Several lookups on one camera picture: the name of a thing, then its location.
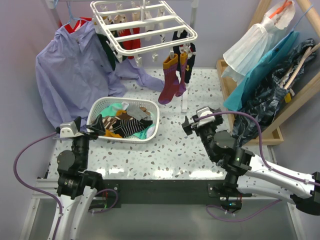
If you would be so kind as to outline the black white striped sock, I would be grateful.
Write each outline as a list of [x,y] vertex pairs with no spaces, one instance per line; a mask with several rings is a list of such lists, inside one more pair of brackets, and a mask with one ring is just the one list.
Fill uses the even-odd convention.
[[152,120],[117,120],[113,125],[112,131],[116,135],[120,135],[122,138],[127,138],[132,136],[137,132],[145,130],[153,124]]

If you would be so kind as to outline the white clip sock hanger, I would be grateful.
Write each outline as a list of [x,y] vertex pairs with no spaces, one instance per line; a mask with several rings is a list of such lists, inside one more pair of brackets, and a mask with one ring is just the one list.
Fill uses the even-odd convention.
[[[108,10],[107,7],[110,1],[92,1],[90,8],[93,12],[93,21],[97,24],[100,34],[107,36],[109,39],[108,45],[113,50],[118,62],[122,62],[124,57],[133,57],[136,65],[142,65],[142,54],[150,53],[152,60],[158,60],[158,51],[169,49],[169,56],[172,58],[174,54],[173,47],[183,45],[187,47],[189,43],[193,43],[198,34],[194,30],[197,9],[199,2],[193,0],[191,2],[191,17],[190,23],[187,24],[164,0],[158,0],[155,4],[147,3],[145,0],[140,1],[138,6],[132,5],[130,8],[123,8],[122,2],[116,2],[115,10]],[[165,15],[157,17],[158,9],[164,8]],[[150,11],[152,18],[145,19],[145,12]],[[105,24],[107,16],[114,17],[118,14],[124,14],[127,17],[127,22],[118,24]],[[163,23],[164,28],[158,30],[157,24]],[[155,30],[145,32],[145,27],[155,25]],[[118,36],[118,31],[133,28],[140,28],[139,34],[131,34],[129,36]],[[165,42],[152,43],[146,46],[141,46],[137,49],[126,50],[121,42],[140,39],[145,40],[145,37],[152,36],[160,37],[160,34],[165,34]]]

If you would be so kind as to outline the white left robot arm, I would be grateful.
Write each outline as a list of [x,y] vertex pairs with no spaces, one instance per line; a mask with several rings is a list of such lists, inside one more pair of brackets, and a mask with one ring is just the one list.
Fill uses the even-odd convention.
[[102,175],[88,170],[90,141],[105,133],[101,115],[87,125],[90,132],[80,130],[81,117],[60,124],[56,129],[61,138],[72,140],[70,150],[62,151],[57,157],[58,203],[49,233],[51,240],[77,240],[85,214],[94,196],[104,190]]

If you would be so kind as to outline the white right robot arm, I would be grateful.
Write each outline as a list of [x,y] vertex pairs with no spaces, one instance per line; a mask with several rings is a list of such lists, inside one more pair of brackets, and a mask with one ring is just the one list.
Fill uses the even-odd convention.
[[226,172],[223,183],[215,189],[226,198],[221,207],[230,212],[242,204],[229,197],[258,194],[286,201],[305,214],[320,214],[320,174],[294,171],[263,159],[261,155],[238,147],[237,141],[226,130],[218,131],[221,116],[190,123],[182,128],[187,135],[196,133],[208,158]]

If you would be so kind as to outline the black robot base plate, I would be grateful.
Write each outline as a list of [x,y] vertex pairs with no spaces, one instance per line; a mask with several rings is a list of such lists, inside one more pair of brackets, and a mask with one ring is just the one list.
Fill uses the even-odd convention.
[[106,206],[120,208],[125,204],[142,205],[219,205],[220,199],[251,197],[236,189],[224,188],[224,180],[101,180],[97,185],[99,197],[106,196]]

